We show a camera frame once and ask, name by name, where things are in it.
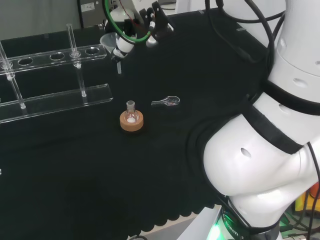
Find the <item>test tube rack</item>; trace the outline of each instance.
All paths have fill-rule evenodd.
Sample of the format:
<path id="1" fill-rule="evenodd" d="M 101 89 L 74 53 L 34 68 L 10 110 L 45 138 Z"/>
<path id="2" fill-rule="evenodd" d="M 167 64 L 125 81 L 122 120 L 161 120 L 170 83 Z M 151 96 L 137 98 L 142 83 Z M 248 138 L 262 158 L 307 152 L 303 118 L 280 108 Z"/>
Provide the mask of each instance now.
<path id="1" fill-rule="evenodd" d="M 107 103 L 113 99 L 108 84 L 85 87 L 82 73 L 83 62 L 100 60 L 107 56 L 105 48 L 101 44 L 77 47 L 72 25 L 67 24 L 66 28 L 70 43 L 69 49 L 7 58 L 0 42 L 0 76 L 6 75 L 16 97 L 14 101 L 0 103 L 0 124 Z M 16 81 L 16 73 L 67 64 L 74 66 L 79 88 L 23 98 Z"/>

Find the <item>white wall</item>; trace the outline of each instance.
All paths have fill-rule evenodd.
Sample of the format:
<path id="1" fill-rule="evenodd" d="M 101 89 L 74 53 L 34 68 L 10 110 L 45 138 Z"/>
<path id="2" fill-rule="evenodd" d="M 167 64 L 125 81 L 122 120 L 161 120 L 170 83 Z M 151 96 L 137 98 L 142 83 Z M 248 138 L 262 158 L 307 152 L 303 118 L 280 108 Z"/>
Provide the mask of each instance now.
<path id="1" fill-rule="evenodd" d="M 260 8 L 265 17 L 278 14 L 286 9 L 285 0 L 254 0 L 254 3 Z M 210 0 L 210 7 L 216 8 L 216 1 Z M 205 0 L 177 0 L 177 12 L 197 11 L 205 9 Z M 240 19 L 257 19 L 255 13 L 246 4 L 244 0 L 224 0 L 224 10 L 231 16 Z M 273 30 L 278 19 L 269 21 L 271 30 Z M 268 45 L 268 37 L 261 23 L 244 24 L 241 23 L 247 31 L 258 39 L 265 46 Z"/>

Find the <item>yellow object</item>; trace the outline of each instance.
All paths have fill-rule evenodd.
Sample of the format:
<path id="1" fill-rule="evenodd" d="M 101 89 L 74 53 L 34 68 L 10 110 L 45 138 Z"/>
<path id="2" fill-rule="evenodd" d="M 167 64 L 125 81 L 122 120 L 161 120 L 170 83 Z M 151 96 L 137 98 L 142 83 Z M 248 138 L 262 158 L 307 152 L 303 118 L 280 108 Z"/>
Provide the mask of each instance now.
<path id="1" fill-rule="evenodd" d="M 306 198 L 306 193 L 304 192 L 300 197 L 298 197 L 295 200 L 295 208 L 294 210 L 296 212 L 301 212 L 304 209 L 304 205 L 305 205 L 305 198 Z M 314 204 L 314 198 L 312 196 L 308 196 L 307 199 L 307 204 L 306 204 L 306 211 L 311 211 L 312 210 L 312 205 Z M 316 205 L 315 205 L 315 210 L 317 212 L 320 212 L 320 199 L 317 201 Z"/>

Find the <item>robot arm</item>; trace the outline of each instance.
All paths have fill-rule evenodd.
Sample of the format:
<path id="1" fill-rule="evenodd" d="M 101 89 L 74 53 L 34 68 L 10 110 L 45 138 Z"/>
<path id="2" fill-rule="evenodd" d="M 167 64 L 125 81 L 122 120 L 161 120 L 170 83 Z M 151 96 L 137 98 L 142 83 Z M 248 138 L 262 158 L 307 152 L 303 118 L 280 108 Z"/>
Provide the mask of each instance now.
<path id="1" fill-rule="evenodd" d="M 285 152 L 240 115 L 216 133 L 204 150 L 208 179 L 230 196 L 252 227 L 276 224 L 287 207 L 318 181 L 306 144 L 312 143 L 320 160 L 319 9 L 318 0 L 286 0 L 286 17 L 268 79 L 273 88 L 253 105 L 303 147 L 294 154 Z"/>
<path id="2" fill-rule="evenodd" d="M 174 30 L 170 20 L 166 17 L 157 1 L 150 2 L 150 6 L 146 10 L 145 8 L 140 9 L 141 4 L 135 5 L 130 0 L 125 0 L 123 3 L 118 0 L 118 7 L 111 12 L 108 0 L 105 2 L 107 13 L 105 30 L 106 32 L 115 31 L 120 36 L 111 56 L 111 59 L 116 62 L 124 59 L 134 48 L 134 45 L 146 44 L 147 47 L 153 47 L 158 44 L 158 39 Z M 124 22 L 124 29 L 118 27 L 119 22 Z M 144 37 L 137 39 L 136 27 L 143 30 Z"/>

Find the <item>black tablecloth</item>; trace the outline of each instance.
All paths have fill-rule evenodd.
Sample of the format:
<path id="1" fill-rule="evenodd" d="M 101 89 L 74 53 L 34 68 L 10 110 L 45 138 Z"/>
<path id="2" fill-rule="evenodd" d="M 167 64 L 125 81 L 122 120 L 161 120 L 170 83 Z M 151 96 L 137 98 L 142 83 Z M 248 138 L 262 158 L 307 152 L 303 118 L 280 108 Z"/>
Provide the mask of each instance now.
<path id="1" fill-rule="evenodd" d="M 227 39 L 255 59 L 263 56 L 265 48 L 251 35 L 212 14 Z M 85 85 L 109 83 L 111 102 L 0 125 L 0 239 L 124 240 L 214 206 L 194 148 L 205 132 L 197 123 L 210 118 L 211 129 L 220 126 L 255 92 L 265 64 L 241 60 L 200 12 L 172 20 L 174 36 L 155 48 L 137 46 L 122 75 L 108 58 L 83 64 Z M 97 44 L 102 34 L 95 27 L 76 31 L 76 42 Z M 8 57 L 68 44 L 65 32 L 3 41 Z M 24 98 L 77 88 L 72 65 L 16 79 Z M 166 96 L 178 96 L 180 105 L 151 107 Z M 0 97 L 15 99 L 3 77 Z M 128 100 L 144 114 L 136 134 L 119 124 Z"/>

